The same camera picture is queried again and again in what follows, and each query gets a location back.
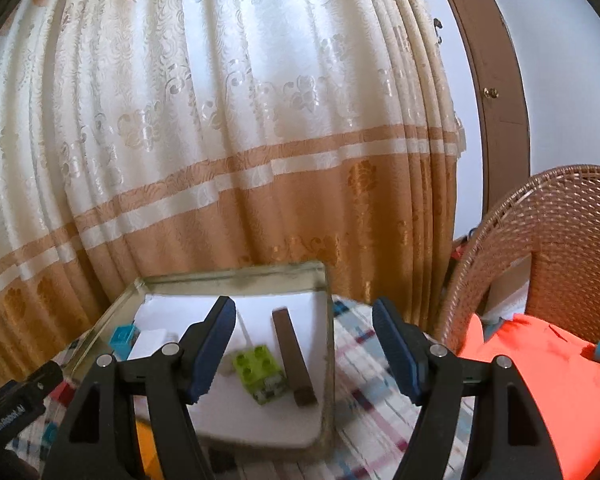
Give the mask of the brown folding comb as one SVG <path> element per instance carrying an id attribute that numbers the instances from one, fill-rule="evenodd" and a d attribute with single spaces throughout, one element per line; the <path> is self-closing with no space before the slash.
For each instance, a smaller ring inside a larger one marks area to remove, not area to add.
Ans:
<path id="1" fill-rule="evenodd" d="M 289 388 L 299 408 L 317 404 L 306 361 L 292 325 L 289 311 L 281 308 L 272 312 L 280 355 L 282 356 Z"/>

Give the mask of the red toy brick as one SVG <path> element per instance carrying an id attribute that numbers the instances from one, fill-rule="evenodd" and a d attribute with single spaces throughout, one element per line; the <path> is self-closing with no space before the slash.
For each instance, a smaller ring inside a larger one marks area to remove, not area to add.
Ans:
<path id="1" fill-rule="evenodd" d="M 76 394 L 76 388 L 70 382 L 62 382 L 51 393 L 50 397 L 60 405 L 68 408 Z"/>

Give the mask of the white paper liner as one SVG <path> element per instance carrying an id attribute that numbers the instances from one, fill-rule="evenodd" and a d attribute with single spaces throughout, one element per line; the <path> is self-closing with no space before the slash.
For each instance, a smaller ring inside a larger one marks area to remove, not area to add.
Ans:
<path id="1" fill-rule="evenodd" d="M 330 423 L 332 403 L 332 318 L 326 292 L 237 296 L 236 324 L 210 390 L 189 415 L 199 437 L 255 448 L 304 450 L 316 443 Z M 287 311 L 316 396 L 302 408 L 292 393 L 292 371 L 280 353 L 282 338 L 273 314 Z"/>

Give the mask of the plaid tablecloth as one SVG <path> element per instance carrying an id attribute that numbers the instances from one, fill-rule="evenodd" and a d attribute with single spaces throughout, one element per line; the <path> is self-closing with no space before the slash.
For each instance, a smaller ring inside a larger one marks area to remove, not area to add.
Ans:
<path id="1" fill-rule="evenodd" d="M 335 446 L 326 460 L 308 463 L 238 463 L 217 479 L 392 479 L 415 428 L 419 408 L 401 396 L 372 327 L 370 307 L 335 300 Z M 50 450 L 43 438 L 58 426 L 66 409 L 45 400 L 42 417 L 6 446 L 36 472 Z M 460 417 L 445 479 L 460 479 L 474 401 L 460 404 Z"/>

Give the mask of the small blue toy brick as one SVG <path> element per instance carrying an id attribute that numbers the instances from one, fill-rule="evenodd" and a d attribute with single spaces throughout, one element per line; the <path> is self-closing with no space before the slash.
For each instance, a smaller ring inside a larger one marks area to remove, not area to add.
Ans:
<path id="1" fill-rule="evenodd" d="M 119 325 L 114 329 L 108 344 L 118 361 L 129 359 L 129 355 L 139 334 L 140 331 L 133 323 Z"/>

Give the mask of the green toy brick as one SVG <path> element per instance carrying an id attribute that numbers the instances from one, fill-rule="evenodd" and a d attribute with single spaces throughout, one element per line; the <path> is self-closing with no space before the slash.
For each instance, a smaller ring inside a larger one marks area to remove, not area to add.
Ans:
<path id="1" fill-rule="evenodd" d="M 267 404 L 288 390 L 285 373 L 265 344 L 238 351 L 232 364 L 242 386 L 257 404 Z"/>

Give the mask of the orange foam cube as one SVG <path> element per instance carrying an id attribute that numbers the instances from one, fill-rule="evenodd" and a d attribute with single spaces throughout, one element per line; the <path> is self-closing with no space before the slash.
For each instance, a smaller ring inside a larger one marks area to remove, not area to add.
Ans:
<path id="1" fill-rule="evenodd" d="M 145 476 L 150 480 L 163 480 L 163 474 L 158 460 L 154 434 L 147 422 L 136 422 L 140 457 L 145 471 Z"/>

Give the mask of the brown wicker chair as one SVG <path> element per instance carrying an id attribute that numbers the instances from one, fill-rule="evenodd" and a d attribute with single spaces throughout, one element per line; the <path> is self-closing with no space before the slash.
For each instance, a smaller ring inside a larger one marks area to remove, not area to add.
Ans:
<path id="1" fill-rule="evenodd" d="M 491 209 L 452 274 L 434 339 L 460 350 L 490 286 L 524 260 L 527 313 L 600 341 L 600 166 L 543 171 Z"/>

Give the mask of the beige floral curtain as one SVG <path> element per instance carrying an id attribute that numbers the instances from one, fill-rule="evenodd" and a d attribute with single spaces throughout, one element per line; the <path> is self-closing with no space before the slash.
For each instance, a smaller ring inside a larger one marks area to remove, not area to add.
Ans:
<path id="1" fill-rule="evenodd" d="M 317 260 L 434 326 L 457 123 L 425 0 L 18 0 L 0 385 L 138 278 Z"/>

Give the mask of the brown wooden door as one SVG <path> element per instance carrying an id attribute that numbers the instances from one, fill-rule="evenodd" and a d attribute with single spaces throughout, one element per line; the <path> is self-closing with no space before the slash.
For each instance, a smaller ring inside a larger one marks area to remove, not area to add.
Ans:
<path id="1" fill-rule="evenodd" d="M 448 0 L 468 56 L 480 124 L 483 210 L 530 176 L 529 118 L 512 38 L 495 0 Z"/>

